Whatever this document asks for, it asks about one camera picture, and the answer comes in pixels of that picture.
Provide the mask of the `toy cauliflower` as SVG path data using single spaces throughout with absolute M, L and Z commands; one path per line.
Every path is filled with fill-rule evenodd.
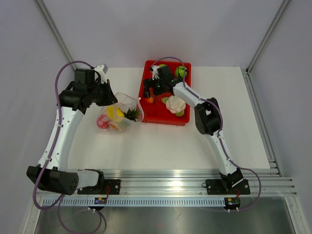
M 166 109 L 178 117 L 184 115 L 186 102 L 177 96 L 164 97 L 161 101 L 165 104 Z

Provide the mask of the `toy pineapple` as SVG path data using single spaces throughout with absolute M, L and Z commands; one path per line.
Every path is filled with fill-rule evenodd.
M 129 108 L 126 112 L 123 112 L 123 113 L 124 113 L 123 121 L 115 122 L 115 121 L 110 120 L 109 122 L 109 127 L 117 132 L 124 132 L 128 128 L 130 128 L 130 126 L 133 123 L 139 121 L 139 117 L 140 117 L 139 109 Z

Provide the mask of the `yellow toy mango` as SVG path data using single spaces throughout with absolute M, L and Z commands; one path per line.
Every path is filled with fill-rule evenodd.
M 108 106 L 105 112 L 112 121 L 121 122 L 124 120 L 124 113 L 115 105 Z

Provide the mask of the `red toy apple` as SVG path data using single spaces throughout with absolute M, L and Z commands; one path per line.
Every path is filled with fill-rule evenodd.
M 110 119 L 108 118 L 107 115 L 100 115 L 97 118 L 97 126 L 98 128 L 102 130 L 107 129 L 109 127 L 109 122 L 110 122 Z

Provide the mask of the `red toy tomato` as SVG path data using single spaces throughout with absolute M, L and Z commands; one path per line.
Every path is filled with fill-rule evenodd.
M 154 102 L 154 96 L 151 97 L 145 97 L 144 101 L 148 104 L 152 104 Z

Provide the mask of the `clear zip top bag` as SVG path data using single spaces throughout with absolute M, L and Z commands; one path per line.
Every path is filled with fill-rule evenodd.
M 117 103 L 102 107 L 97 117 L 97 127 L 102 131 L 125 132 L 144 119 L 141 98 L 116 93 Z

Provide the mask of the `toy watermelon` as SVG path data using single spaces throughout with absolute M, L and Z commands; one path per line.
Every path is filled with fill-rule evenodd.
M 178 78 L 185 78 L 188 74 L 188 69 L 185 68 L 183 65 L 176 67 L 175 69 L 175 76 Z

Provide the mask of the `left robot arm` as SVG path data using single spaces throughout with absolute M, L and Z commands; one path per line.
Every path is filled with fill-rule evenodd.
M 110 106 L 117 103 L 109 80 L 107 66 L 101 64 L 91 69 L 76 69 L 74 80 L 58 94 L 56 123 L 49 142 L 37 166 L 29 166 L 26 175 L 42 191 L 72 195 L 100 194 L 105 190 L 102 172 L 84 169 L 68 171 L 69 153 L 80 122 L 86 110 L 94 103 Z

